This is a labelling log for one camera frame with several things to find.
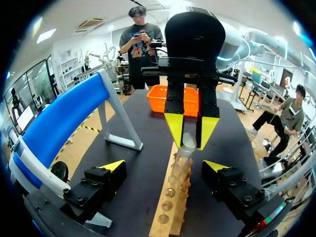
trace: seated man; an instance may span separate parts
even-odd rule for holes
[[[270,156],[277,156],[283,152],[287,147],[290,135],[296,135],[304,122],[304,112],[302,109],[302,102],[305,98],[306,91],[302,85],[296,87],[296,98],[289,97],[280,106],[274,107],[274,111],[282,110],[281,116],[274,115],[268,111],[263,114],[252,125],[253,129],[246,129],[246,132],[252,137],[256,137],[258,130],[264,125],[265,122],[273,125],[275,130],[279,131],[281,138],[280,143],[270,153]]]

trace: blue padded bar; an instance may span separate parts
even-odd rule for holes
[[[108,98],[102,78],[96,73],[57,97],[30,125],[23,140],[39,161],[49,168],[75,129]],[[16,154],[13,159],[28,180],[40,188],[41,181]]]

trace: white shelving rack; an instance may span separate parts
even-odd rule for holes
[[[58,57],[58,74],[61,84],[65,90],[71,88],[74,84],[74,77],[82,73],[84,68],[82,49],[73,52],[71,49],[61,53]]]

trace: test tube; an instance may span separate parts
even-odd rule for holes
[[[189,156],[195,151],[197,143],[190,133],[186,132],[183,134],[183,145],[179,149],[175,156],[175,161],[172,167],[171,175],[168,179],[170,184],[177,184],[179,178],[187,168],[190,158]]]

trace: black tabletop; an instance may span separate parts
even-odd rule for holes
[[[100,213],[113,220],[112,226],[94,228],[108,237],[147,237],[155,215],[166,167],[172,147],[172,136],[163,114],[151,111],[148,91],[136,91],[124,103],[124,109],[144,143],[141,152],[106,143],[99,134],[75,171],[71,186],[78,183],[90,166],[101,166],[126,160],[127,178],[112,202],[104,203]],[[246,132],[234,108],[218,100],[220,121],[203,151],[192,155],[191,187],[181,237],[235,237],[243,227],[223,203],[217,203],[204,181],[201,167],[204,159],[226,166],[237,166],[257,188],[261,187],[257,163]],[[186,117],[185,131],[195,134],[196,118]],[[114,115],[110,132],[126,137],[121,120]]]

